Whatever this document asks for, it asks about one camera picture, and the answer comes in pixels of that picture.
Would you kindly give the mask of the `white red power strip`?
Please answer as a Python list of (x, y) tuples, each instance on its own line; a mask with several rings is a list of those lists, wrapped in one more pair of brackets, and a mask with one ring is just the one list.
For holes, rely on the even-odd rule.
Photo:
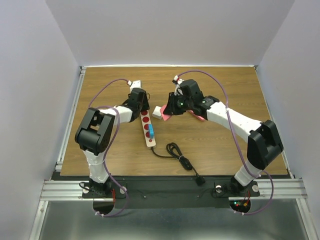
[(154, 148), (156, 146), (156, 140), (155, 140), (154, 128), (151, 123), (149, 110), (142, 111), (140, 113), (140, 119), (142, 123), (142, 130), (143, 130), (146, 146), (149, 149)]

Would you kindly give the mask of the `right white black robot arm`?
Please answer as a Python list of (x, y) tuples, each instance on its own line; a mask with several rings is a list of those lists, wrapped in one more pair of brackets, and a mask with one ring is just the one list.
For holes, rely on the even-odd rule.
[(193, 79), (182, 80), (176, 76), (175, 90), (168, 95), (164, 115), (177, 116), (187, 111), (196, 116), (217, 123), (231, 131), (233, 138), (240, 137), (247, 143), (247, 155), (242, 166), (230, 182), (231, 192), (242, 195), (248, 185), (284, 150), (276, 124), (249, 118), (231, 108), (219, 99), (204, 96)]

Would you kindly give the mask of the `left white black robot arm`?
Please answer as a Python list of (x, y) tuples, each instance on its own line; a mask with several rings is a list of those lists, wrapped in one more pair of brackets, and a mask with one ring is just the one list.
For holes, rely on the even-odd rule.
[(133, 122), (140, 113), (149, 110), (147, 92), (133, 88), (123, 104), (102, 111), (98, 108), (87, 109), (75, 134), (75, 142), (83, 151), (89, 169), (89, 184), (82, 189), (100, 197), (111, 193), (110, 175), (105, 169), (106, 153), (115, 137), (111, 136), (113, 127), (119, 130), (120, 124)]

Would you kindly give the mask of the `small pink plug adapter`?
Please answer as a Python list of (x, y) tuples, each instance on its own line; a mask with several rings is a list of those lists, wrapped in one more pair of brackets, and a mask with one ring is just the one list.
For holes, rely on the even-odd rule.
[(164, 113), (164, 110), (166, 109), (166, 105), (163, 105), (161, 108), (160, 108), (160, 113), (161, 113), (161, 118), (164, 120), (164, 121), (167, 121), (169, 120), (172, 116), (171, 115), (168, 115), (168, 114), (165, 114)]

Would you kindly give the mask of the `blue plug adapter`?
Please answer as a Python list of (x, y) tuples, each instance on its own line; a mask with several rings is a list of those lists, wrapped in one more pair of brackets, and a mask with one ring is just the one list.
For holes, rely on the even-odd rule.
[(154, 133), (154, 128), (152, 124), (148, 124), (148, 133), (149, 133), (149, 138), (154, 139), (155, 133)]

